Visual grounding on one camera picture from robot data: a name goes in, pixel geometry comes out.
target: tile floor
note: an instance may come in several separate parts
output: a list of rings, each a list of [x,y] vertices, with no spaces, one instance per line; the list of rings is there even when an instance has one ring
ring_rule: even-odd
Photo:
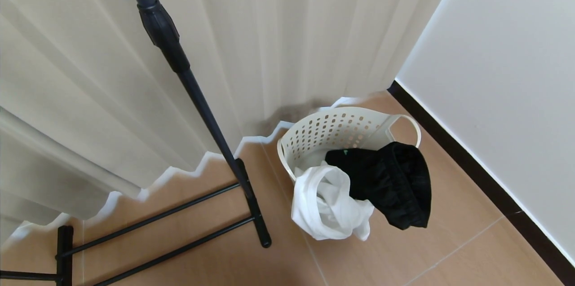
[[[360,104],[389,114],[406,114],[387,93]],[[414,142],[407,122],[392,128],[397,140]],[[269,145],[242,150],[261,211],[273,239],[259,245],[247,224],[172,260],[115,285],[286,285],[286,286],[552,286],[561,282],[472,180],[423,132],[421,151],[431,173],[433,203],[429,228],[400,231],[379,212],[365,242],[315,241],[291,221],[293,185]],[[71,219],[80,245],[186,200],[233,182],[223,161],[210,161],[199,178],[175,176],[141,203],[121,197],[104,220]],[[74,285],[92,285],[189,243],[248,215],[236,189],[74,255]],[[55,229],[37,229],[2,250],[3,270],[55,272]],[[46,282],[2,280],[2,286]]]

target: curtain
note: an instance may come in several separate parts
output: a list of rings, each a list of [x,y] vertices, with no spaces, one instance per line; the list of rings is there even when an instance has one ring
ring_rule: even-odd
[[[160,1],[233,151],[279,120],[385,90],[440,0]],[[193,170],[218,152],[135,0],[1,4],[0,106],[53,142],[45,148],[108,173],[78,177],[134,195],[166,168]]]

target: clothes rack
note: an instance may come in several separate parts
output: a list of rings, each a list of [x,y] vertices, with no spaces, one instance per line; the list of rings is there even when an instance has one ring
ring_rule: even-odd
[[[136,0],[136,2],[140,12],[142,24],[150,36],[150,40],[152,40],[152,43],[154,43],[156,47],[160,48],[171,69],[178,75],[182,85],[193,101],[193,104],[202,117],[203,122],[208,127],[210,134],[216,141],[216,145],[220,149],[222,155],[224,155],[224,159],[226,159],[226,162],[232,169],[232,172],[234,173],[234,176],[237,178],[238,182],[230,184],[210,194],[206,194],[194,200],[190,200],[185,204],[171,208],[170,210],[167,210],[161,214],[155,215],[151,218],[145,219],[123,229],[119,229],[118,231],[110,233],[109,235],[105,235],[99,239],[95,239],[94,241],[90,241],[78,247],[73,247],[72,245],[74,228],[69,225],[63,225],[59,227],[57,231],[55,274],[2,270],[0,271],[0,278],[16,280],[45,280],[56,282],[57,286],[72,286],[72,255],[75,253],[84,251],[88,248],[99,245],[100,243],[119,237],[125,233],[129,233],[134,229],[139,229],[144,225],[165,218],[168,215],[184,210],[190,206],[198,204],[199,202],[213,198],[214,196],[223,194],[224,192],[232,190],[236,187],[241,187],[244,191],[248,207],[250,208],[250,215],[248,217],[239,220],[238,222],[235,222],[227,227],[224,227],[223,229],[206,235],[205,237],[193,241],[192,243],[189,243],[183,247],[179,247],[174,251],[161,255],[156,259],[150,260],[145,264],[127,270],[124,273],[117,274],[116,276],[102,282],[98,282],[95,284],[95,286],[109,285],[126,277],[132,276],[133,274],[160,264],[160,262],[171,259],[177,255],[180,255],[181,253],[184,253],[185,251],[189,251],[190,249],[193,249],[203,243],[206,243],[207,241],[210,241],[216,237],[219,237],[220,235],[230,232],[233,229],[236,229],[250,222],[253,222],[255,225],[261,246],[264,248],[271,246],[271,237],[265,226],[263,216],[261,216],[261,211],[259,209],[259,205],[257,204],[257,200],[250,184],[244,163],[241,159],[234,159],[234,156],[232,155],[232,152],[226,143],[226,139],[224,138],[224,135],[222,135],[220,127],[218,126],[216,119],[214,118],[208,106],[208,102],[203,96],[202,91],[197,81],[195,80],[193,73],[191,72],[190,63],[187,60],[183,48],[181,48],[178,31],[176,30],[170,15],[166,12],[159,0]]]

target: laundry basket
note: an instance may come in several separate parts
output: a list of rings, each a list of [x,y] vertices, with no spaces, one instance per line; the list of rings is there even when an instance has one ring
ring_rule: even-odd
[[[415,147],[419,147],[421,130],[413,118],[347,106],[311,114],[294,124],[278,141],[279,159],[295,182],[296,167],[306,170],[319,166],[330,150],[379,150],[395,141],[390,127],[399,118],[407,118],[413,124],[417,132]]]

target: black baseboard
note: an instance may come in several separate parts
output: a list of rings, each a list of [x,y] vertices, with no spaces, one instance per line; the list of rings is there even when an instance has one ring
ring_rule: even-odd
[[[566,286],[575,286],[575,267],[563,256],[513,198],[396,81],[388,92],[419,122],[529,242]]]

